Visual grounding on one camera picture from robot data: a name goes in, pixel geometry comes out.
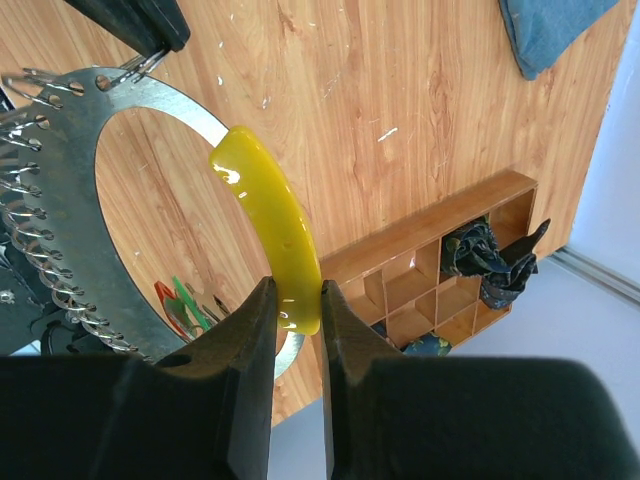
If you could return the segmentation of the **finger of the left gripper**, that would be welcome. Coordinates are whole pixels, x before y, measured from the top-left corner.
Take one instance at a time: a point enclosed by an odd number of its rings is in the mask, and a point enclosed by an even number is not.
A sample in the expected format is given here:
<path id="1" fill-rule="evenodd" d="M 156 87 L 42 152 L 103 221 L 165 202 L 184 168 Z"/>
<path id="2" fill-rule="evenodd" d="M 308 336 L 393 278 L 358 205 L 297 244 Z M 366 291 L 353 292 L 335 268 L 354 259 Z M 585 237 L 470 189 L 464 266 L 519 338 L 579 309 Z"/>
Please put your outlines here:
<path id="1" fill-rule="evenodd" d="M 191 31 L 175 0 L 66 0 L 140 55 L 182 50 Z"/>

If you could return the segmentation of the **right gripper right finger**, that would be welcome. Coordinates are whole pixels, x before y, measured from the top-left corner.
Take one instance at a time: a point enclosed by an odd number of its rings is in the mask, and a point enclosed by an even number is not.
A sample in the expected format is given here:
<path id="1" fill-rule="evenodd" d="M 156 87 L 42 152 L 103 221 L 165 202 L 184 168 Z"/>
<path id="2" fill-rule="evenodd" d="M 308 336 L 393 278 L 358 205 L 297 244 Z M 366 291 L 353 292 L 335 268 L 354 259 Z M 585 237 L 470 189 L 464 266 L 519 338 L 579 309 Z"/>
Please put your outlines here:
<path id="1" fill-rule="evenodd" d="M 408 356 L 321 292 L 331 479 L 635 479 L 608 392 L 565 359 Z"/>

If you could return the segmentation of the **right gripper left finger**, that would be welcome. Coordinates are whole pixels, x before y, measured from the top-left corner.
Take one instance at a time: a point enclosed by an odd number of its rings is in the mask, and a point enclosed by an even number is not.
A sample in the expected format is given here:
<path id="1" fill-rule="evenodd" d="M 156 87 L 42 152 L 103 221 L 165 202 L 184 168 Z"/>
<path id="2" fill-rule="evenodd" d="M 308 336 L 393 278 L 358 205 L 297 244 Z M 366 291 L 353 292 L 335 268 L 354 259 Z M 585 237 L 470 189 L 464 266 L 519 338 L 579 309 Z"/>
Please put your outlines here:
<path id="1" fill-rule="evenodd" d="M 5 479 L 263 479 L 277 292 L 156 363 L 129 355 L 1 361 Z"/>

